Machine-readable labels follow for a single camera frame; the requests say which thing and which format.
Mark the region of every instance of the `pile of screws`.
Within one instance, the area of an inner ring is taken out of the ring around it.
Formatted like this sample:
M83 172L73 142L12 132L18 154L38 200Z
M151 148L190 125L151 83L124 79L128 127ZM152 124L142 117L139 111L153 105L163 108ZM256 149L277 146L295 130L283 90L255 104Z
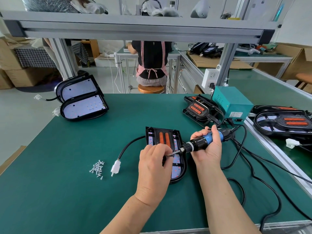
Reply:
M91 173L96 172L97 177L100 177L102 174L102 167L101 165L104 165L104 162L101 162L100 160L93 165L93 168L90 170Z

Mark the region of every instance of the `electric screwdriver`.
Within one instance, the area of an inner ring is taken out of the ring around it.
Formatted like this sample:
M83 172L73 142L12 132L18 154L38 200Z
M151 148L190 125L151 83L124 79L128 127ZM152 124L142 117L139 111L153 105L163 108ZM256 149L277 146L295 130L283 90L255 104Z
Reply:
M228 141L234 137L234 130L228 128L221 128L218 130L221 138L221 142ZM198 151L201 149L206 149L208 145L210 145L213 141L213 134L212 132L208 133L207 135L202 135L193 139L186 144L182 145L180 149L171 153L168 156L174 156L177 153L189 153L193 151Z

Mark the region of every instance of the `red checkered apron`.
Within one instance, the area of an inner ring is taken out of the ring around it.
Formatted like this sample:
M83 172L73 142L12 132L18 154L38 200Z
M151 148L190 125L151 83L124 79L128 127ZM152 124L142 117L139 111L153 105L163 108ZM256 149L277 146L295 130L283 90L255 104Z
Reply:
M147 70L147 72L149 73L149 75L150 75L150 73L151 73L151 70L154 71L155 74L156 74L156 78L158 78L158 76L157 76L157 70L162 70L162 71L165 73L165 75L168 76L168 72L167 72L167 70L166 70L166 65L165 65L165 57L166 57L165 42L161 42L161 46L162 46L162 49L163 49L163 65L162 65L162 67L161 67L161 68L156 68L156 69L153 69L153 68L151 68L151 69L146 69L146 68L144 67L144 41L141 41L142 65L139 64L138 67L137 67L137 77L138 77L140 74L142 74L142 72L143 72L144 70Z

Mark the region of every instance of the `label sticker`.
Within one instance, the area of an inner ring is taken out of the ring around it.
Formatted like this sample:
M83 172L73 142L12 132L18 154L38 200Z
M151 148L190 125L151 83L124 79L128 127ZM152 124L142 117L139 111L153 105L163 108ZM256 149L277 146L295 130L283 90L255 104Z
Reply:
M231 112L230 117L241 117L242 114L242 112Z

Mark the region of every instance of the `green esd mat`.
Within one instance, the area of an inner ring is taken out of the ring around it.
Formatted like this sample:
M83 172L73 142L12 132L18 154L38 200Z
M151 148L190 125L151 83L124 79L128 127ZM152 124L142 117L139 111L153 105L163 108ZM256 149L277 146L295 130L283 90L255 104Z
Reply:
M152 126L180 130L184 141L201 129L183 115L183 94L107 94L110 110L94 120L69 122L55 117L0 176L0 233L90 233L98 234L135 193L140 150L144 139L135 142L121 159L118 174L110 169L123 147ZM242 140L243 130L237 131ZM251 151L274 161L248 133ZM234 144L223 143L221 165L229 165L236 154ZM104 161L103 180L89 173L93 164ZM252 158L256 175L280 194L283 207L269 222L305 220L286 200L263 168ZM170 185L165 198L142 232L208 227L196 167L188 155L184 178ZM312 216L312 201L284 171L267 165L294 202ZM251 178L248 165L239 157L224 171L246 190L244 206L254 223L277 208L275 195ZM241 191L232 184L239 200Z

